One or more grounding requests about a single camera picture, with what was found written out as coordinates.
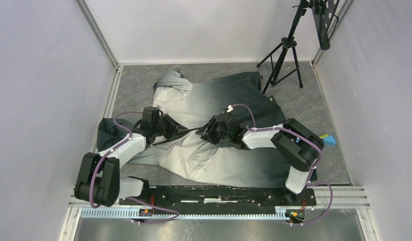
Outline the grey black gradient jacket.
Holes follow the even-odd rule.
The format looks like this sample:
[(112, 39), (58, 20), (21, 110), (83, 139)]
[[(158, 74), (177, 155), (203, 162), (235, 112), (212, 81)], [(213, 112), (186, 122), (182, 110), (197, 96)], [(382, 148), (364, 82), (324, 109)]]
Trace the grey black gradient jacket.
[(273, 96), (261, 91), (258, 72), (241, 72), (206, 82), (193, 83), (182, 73), (169, 70), (153, 86), (153, 106), (188, 128), (189, 133), (138, 154), (128, 154), (120, 164), (161, 166), (183, 178), (216, 185), (282, 188), (290, 165), (275, 148), (236, 149), (229, 141), (214, 145), (197, 132), (214, 115), (234, 105), (233, 115), (241, 127), (266, 128), (286, 118)]

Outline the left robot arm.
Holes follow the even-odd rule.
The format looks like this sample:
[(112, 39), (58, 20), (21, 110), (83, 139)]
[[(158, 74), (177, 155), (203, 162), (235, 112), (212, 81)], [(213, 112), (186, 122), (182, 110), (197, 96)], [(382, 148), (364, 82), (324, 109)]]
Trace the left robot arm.
[(150, 200), (151, 191), (145, 187), (148, 182), (134, 177), (122, 179), (120, 169), (149, 148), (157, 137), (173, 141), (188, 134), (190, 129), (157, 107), (146, 107), (141, 115), (132, 129), (114, 118), (114, 124), (128, 133), (111, 147), (83, 156), (74, 188), (76, 199), (89, 202), (92, 208), (111, 207), (127, 196), (141, 205)]

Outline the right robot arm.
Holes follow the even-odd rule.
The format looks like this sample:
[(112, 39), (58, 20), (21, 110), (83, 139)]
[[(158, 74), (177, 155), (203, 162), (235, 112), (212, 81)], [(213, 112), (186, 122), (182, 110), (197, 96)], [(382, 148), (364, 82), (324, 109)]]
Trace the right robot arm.
[(258, 128), (242, 126), (232, 113), (223, 112), (214, 115), (196, 134), (214, 145), (226, 140), (240, 150), (277, 149), (290, 164), (283, 191), (283, 199), (290, 205), (296, 205), (303, 199), (303, 190), (310, 185), (325, 147), (319, 136), (293, 118), (282, 124)]

